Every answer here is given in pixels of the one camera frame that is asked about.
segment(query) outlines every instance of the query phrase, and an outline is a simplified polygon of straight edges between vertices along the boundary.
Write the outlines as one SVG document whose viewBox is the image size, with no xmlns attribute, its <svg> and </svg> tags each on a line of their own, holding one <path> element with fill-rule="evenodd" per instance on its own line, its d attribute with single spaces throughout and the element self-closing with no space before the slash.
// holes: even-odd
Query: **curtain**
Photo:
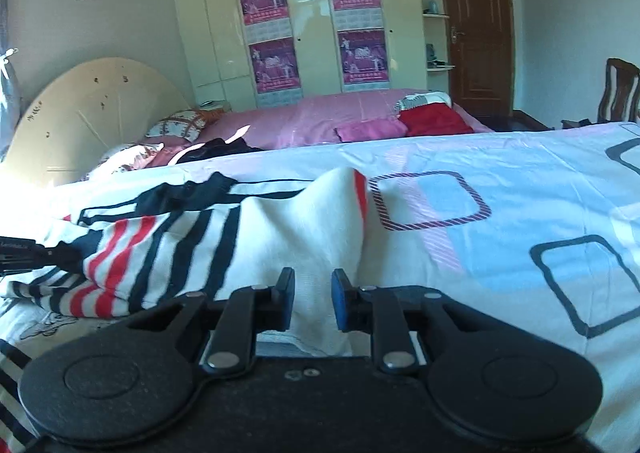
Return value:
<svg viewBox="0 0 640 453">
<path fill-rule="evenodd" d="M 8 4 L 0 0 L 0 160 L 4 159 L 22 115 L 22 98 L 14 68 L 8 60 L 12 54 L 7 33 Z"/>
</svg>

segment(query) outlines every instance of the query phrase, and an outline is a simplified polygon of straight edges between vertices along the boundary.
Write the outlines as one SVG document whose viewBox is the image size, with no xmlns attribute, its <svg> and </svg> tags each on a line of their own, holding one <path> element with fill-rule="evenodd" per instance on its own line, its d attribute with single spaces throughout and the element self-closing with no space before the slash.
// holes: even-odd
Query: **headboard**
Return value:
<svg viewBox="0 0 640 453">
<path fill-rule="evenodd" d="M 34 186 L 78 180 L 106 150 L 190 106 L 152 68 L 124 58 L 78 65 L 49 84 L 18 125 L 3 176 Z"/>
</svg>

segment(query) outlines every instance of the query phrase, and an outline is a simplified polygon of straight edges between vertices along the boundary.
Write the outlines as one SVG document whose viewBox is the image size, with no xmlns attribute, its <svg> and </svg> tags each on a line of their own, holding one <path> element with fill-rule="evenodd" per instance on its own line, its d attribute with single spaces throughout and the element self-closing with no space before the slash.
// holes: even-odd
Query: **wooden chair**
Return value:
<svg viewBox="0 0 640 453">
<path fill-rule="evenodd" d="M 615 88 L 611 76 L 612 69 L 615 69 L 616 73 Z M 622 59 L 608 59 L 604 95 L 598 107 L 598 122 L 636 122 L 638 103 L 640 103 L 640 69 Z"/>
</svg>

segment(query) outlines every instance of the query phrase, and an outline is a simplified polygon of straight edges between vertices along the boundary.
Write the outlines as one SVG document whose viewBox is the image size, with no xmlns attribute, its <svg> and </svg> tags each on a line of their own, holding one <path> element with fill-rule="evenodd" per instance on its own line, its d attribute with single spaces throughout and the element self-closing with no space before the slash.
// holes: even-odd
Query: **baseboard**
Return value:
<svg viewBox="0 0 640 453">
<path fill-rule="evenodd" d="M 511 115 L 513 119 L 521 122 L 534 132 L 546 132 L 547 130 L 553 129 L 543 125 L 539 120 L 532 118 L 527 112 L 523 112 L 522 110 L 513 110 Z"/>
</svg>

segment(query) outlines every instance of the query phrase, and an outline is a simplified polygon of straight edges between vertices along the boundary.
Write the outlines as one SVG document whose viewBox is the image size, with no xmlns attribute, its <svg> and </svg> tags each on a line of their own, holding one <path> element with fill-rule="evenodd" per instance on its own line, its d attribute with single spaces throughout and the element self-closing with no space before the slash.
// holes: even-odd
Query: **brown wooden door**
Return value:
<svg viewBox="0 0 640 453">
<path fill-rule="evenodd" d="M 473 115 L 507 116 L 513 89 L 511 0 L 444 0 L 450 95 Z"/>
</svg>

